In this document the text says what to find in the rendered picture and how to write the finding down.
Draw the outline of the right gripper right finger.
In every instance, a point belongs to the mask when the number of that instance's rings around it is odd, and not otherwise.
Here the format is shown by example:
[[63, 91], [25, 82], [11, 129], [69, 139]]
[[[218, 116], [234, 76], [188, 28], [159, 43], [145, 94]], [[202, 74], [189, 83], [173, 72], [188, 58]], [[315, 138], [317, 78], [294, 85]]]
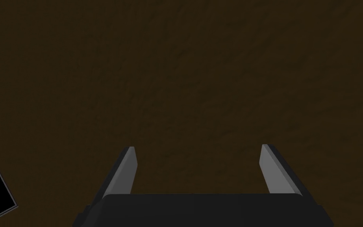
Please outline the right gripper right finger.
[[262, 145], [259, 165], [270, 193], [299, 194], [305, 199], [313, 199], [313, 196], [274, 145]]

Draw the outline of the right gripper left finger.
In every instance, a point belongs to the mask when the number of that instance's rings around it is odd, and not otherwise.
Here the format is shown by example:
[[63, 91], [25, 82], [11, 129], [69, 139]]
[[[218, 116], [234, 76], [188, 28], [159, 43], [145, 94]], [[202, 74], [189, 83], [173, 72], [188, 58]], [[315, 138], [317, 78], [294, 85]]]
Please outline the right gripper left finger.
[[137, 158], [134, 147], [125, 147], [105, 177], [96, 193], [91, 207], [109, 194], [130, 194], [137, 170]]

